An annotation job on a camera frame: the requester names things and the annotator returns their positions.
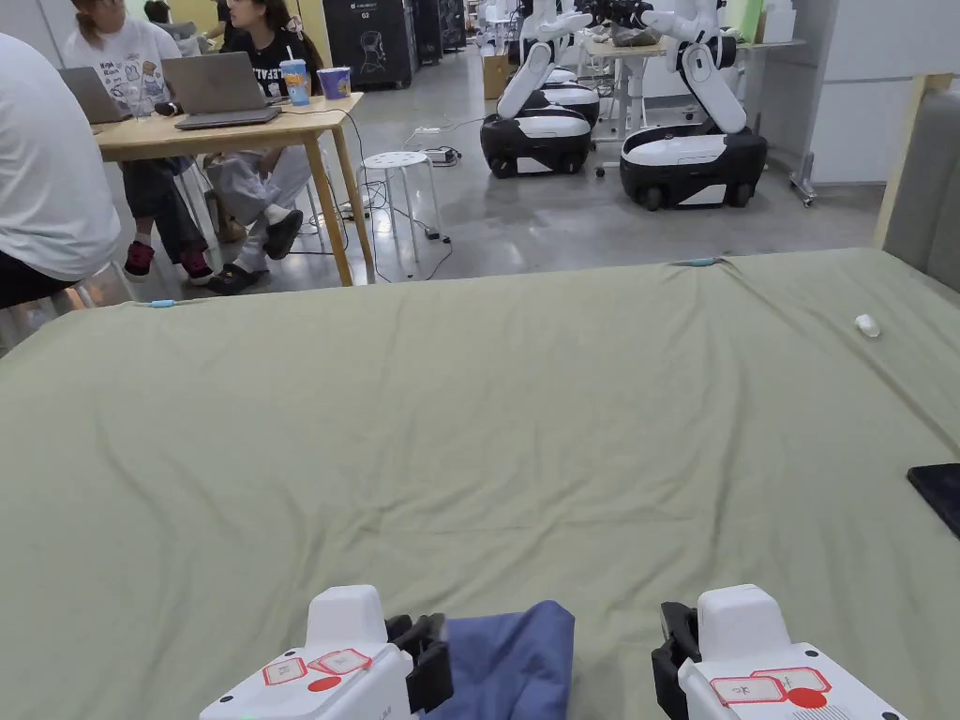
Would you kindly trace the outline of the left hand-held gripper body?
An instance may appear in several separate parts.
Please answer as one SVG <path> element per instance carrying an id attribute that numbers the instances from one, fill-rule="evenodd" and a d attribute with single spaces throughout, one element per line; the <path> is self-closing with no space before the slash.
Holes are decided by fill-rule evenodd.
<path id="1" fill-rule="evenodd" d="M 454 694 L 446 617 L 386 618 L 370 585 L 331 587 L 303 646 L 208 705 L 202 719 L 421 719 Z"/>

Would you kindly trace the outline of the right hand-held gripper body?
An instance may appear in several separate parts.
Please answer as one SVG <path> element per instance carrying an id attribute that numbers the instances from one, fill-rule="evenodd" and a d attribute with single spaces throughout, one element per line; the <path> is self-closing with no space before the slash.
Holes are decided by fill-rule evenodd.
<path id="1" fill-rule="evenodd" d="M 669 719 L 902 719 L 821 649 L 794 642 L 776 600 L 756 585 L 706 591 L 695 607 L 659 606 L 651 651 Z"/>

